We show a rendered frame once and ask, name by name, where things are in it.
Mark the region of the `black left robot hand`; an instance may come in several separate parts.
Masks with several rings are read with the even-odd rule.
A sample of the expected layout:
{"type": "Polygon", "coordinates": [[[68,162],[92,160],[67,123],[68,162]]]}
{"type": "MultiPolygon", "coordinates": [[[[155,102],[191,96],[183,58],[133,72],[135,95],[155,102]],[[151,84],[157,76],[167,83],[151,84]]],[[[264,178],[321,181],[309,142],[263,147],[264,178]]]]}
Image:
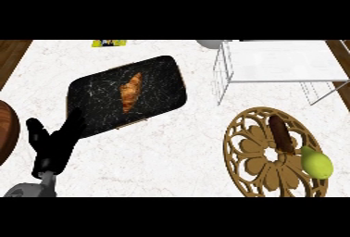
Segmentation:
{"type": "Polygon", "coordinates": [[[28,143],[37,153],[31,175],[37,179],[47,171],[59,175],[65,170],[74,146],[86,128],[83,112],[75,108],[62,128],[52,133],[47,133],[43,123],[36,118],[27,120],[27,127],[28,143]]]}

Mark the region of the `tan round floral placemat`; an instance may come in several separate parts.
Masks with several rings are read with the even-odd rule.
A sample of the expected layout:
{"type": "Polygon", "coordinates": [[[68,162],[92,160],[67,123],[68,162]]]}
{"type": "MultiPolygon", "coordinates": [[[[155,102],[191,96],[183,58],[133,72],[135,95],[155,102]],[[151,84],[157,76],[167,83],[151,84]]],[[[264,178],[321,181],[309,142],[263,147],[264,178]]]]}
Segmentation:
{"type": "Polygon", "coordinates": [[[266,191],[279,191],[281,197],[293,197],[293,190],[304,187],[306,197],[324,197],[328,180],[313,179],[301,167],[301,146],[321,152],[321,146],[303,123],[287,112],[270,107],[244,110],[231,121],[223,140],[223,155],[231,179],[245,197],[264,197],[266,191]],[[291,135],[296,154],[276,149],[267,125],[270,116],[278,116],[291,135]]]}

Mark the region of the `dark brown sweet potato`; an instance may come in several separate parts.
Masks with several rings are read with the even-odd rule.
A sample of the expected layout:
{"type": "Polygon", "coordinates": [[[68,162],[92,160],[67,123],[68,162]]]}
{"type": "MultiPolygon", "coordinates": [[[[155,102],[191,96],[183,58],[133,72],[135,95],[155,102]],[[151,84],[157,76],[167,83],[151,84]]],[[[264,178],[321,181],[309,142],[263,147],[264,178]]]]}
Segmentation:
{"type": "Polygon", "coordinates": [[[279,116],[270,116],[267,123],[269,123],[270,131],[272,131],[272,135],[273,135],[273,140],[276,143],[276,149],[294,155],[296,154],[294,146],[293,146],[293,141],[288,134],[285,122],[282,121],[279,116]]]}

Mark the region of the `brown wooden round object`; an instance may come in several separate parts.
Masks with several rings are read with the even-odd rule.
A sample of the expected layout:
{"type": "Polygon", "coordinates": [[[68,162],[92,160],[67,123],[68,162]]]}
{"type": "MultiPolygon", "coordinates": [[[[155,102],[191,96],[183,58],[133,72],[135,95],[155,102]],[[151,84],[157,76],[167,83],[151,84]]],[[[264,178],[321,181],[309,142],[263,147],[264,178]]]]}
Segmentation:
{"type": "Polygon", "coordinates": [[[21,131],[16,113],[9,104],[0,100],[0,166],[13,151],[21,131]]]}

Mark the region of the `black marbled cutting board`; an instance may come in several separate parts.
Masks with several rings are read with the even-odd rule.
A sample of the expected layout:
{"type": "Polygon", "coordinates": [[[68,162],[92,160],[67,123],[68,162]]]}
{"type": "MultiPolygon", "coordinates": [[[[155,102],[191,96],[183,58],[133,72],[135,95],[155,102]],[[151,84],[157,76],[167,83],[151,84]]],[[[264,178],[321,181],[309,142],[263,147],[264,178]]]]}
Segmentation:
{"type": "Polygon", "coordinates": [[[86,138],[179,109],[186,100],[176,60],[171,56],[158,56],[74,80],[68,86],[67,113],[75,107],[81,110],[86,124],[81,137],[86,138]],[[139,98],[124,112],[120,87],[137,74],[139,98]]]}

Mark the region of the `golden brown croissant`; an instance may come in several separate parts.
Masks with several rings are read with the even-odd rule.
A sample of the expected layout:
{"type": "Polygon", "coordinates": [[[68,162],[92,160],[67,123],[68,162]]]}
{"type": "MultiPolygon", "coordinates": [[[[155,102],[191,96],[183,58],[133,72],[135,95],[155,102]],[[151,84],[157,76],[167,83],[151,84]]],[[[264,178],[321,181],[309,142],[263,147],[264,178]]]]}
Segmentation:
{"type": "Polygon", "coordinates": [[[120,87],[120,98],[123,103],[123,112],[127,113],[139,99],[142,85],[142,74],[137,73],[130,81],[120,87]]]}

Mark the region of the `yellow and blue packet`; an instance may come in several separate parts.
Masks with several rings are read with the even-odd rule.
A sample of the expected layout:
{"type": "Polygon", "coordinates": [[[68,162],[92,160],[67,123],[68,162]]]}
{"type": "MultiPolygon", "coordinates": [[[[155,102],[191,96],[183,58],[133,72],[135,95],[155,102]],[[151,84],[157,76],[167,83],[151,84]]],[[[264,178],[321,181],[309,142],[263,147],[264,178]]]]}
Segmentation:
{"type": "Polygon", "coordinates": [[[127,40],[95,40],[92,47],[126,46],[127,40]]]}

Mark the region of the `grey round bowl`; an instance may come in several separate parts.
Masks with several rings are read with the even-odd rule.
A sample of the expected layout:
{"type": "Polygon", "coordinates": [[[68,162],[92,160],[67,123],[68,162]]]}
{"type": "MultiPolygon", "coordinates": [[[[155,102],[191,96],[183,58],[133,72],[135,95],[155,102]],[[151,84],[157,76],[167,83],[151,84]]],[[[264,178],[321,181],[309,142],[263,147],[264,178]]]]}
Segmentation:
{"type": "Polygon", "coordinates": [[[198,40],[197,42],[208,49],[217,49],[222,44],[222,40],[198,40]]]}

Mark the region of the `green pear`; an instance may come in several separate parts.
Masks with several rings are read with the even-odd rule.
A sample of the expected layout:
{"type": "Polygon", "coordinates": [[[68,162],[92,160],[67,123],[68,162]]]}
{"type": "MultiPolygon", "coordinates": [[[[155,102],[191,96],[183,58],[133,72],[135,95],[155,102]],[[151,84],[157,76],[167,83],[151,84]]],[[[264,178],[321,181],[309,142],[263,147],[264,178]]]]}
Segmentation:
{"type": "Polygon", "coordinates": [[[334,172],[331,159],[309,146],[301,148],[301,164],[306,173],[313,179],[327,180],[331,177],[334,172]]]}

